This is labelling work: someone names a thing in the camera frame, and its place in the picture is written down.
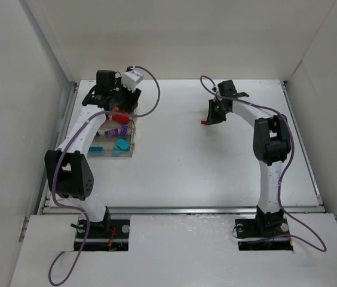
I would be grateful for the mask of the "teal round lego brick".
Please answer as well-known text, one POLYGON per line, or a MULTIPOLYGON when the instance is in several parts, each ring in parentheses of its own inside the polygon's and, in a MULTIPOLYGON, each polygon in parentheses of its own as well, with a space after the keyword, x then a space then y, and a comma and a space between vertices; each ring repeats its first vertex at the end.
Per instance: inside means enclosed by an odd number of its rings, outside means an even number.
POLYGON ((116 145, 117 145, 117 148, 119 148, 122 151, 128 151, 130 149, 130 143, 123 138, 118 139, 116 141, 116 145))

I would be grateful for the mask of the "teal square lego brick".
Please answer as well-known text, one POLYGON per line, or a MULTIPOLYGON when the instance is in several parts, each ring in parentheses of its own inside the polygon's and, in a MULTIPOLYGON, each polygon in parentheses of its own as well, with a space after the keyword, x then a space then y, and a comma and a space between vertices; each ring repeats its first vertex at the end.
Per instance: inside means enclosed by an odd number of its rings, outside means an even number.
POLYGON ((91 146, 89 147, 88 154, 103 154, 104 149, 102 146, 91 146))

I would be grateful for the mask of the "red rounded lego brick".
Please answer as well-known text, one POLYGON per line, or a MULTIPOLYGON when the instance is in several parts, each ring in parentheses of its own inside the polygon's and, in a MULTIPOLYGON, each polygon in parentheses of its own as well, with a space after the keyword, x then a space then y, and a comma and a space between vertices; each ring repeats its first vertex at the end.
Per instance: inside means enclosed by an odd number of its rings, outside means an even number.
POLYGON ((123 115, 113 115, 112 120, 122 125, 128 125, 130 122, 130 118, 123 115))

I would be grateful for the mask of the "purple lego vase piece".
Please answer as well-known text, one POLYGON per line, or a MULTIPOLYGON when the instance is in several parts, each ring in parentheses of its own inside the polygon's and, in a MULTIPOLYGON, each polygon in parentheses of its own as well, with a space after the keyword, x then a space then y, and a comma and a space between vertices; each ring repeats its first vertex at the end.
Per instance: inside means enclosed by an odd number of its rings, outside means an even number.
POLYGON ((130 134, 130 128, 129 126, 122 126, 120 129, 120 135, 121 136, 127 136, 130 134))

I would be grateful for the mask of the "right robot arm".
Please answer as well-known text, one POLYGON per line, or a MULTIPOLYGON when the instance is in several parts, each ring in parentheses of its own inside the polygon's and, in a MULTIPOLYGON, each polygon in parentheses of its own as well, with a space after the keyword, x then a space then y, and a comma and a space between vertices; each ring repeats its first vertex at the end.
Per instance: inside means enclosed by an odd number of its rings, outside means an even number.
POLYGON ((278 189, 281 187, 283 163, 292 151, 291 134, 284 115, 278 111, 250 103, 249 95, 238 92, 234 82, 212 83, 208 90, 214 98, 209 100, 207 119, 202 123, 210 126, 226 121, 233 113, 253 127, 253 153, 261 172, 260 195, 256 215, 252 219, 237 219, 235 227, 239 239, 272 237, 286 222, 281 207, 278 189))

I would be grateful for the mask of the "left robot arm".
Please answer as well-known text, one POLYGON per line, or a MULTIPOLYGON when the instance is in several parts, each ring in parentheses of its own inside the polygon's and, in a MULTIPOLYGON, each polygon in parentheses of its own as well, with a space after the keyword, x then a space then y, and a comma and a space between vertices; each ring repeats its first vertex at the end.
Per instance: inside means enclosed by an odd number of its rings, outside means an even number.
POLYGON ((65 140, 44 156, 53 202, 84 216, 84 226, 105 225, 108 208, 94 192, 94 175, 87 160, 98 130, 113 115, 134 117, 144 74, 135 66, 121 74, 99 70, 96 83, 82 100, 81 110, 65 140))

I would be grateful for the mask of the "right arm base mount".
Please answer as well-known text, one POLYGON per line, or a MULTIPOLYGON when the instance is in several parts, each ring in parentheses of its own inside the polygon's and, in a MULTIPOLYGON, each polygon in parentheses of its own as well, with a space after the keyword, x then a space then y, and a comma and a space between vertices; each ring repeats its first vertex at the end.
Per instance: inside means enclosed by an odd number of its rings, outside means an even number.
POLYGON ((239 251, 293 251, 288 234, 286 218, 264 229, 259 228, 254 218, 238 218, 233 229, 239 251))

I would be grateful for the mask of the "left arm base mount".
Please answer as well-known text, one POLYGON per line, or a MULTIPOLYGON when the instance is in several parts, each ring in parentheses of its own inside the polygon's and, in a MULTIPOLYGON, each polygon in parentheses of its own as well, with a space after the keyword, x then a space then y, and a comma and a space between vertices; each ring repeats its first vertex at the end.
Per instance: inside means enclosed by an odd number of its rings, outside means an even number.
POLYGON ((102 222, 90 222, 83 251, 125 252, 129 247, 130 220, 111 219, 105 216, 102 222))

